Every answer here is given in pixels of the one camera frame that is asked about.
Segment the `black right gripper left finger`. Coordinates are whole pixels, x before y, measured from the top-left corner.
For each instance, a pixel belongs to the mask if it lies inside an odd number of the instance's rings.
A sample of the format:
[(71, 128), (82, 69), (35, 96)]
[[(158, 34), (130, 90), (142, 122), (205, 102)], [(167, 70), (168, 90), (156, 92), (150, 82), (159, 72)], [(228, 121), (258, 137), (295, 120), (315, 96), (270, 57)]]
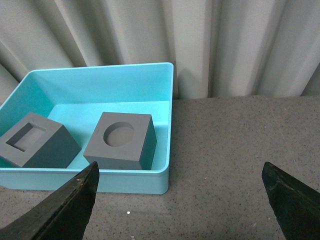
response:
[(2, 240), (81, 240), (95, 204), (100, 173), (91, 163), (30, 211), (0, 230)]

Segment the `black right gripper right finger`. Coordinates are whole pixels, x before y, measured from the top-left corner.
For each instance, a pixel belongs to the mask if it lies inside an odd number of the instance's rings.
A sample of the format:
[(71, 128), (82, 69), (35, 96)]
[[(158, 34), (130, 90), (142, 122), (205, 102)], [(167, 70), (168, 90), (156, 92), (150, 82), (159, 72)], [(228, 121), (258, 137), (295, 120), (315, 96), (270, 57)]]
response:
[(287, 240), (320, 238), (320, 193), (270, 162), (262, 181), (276, 220)]

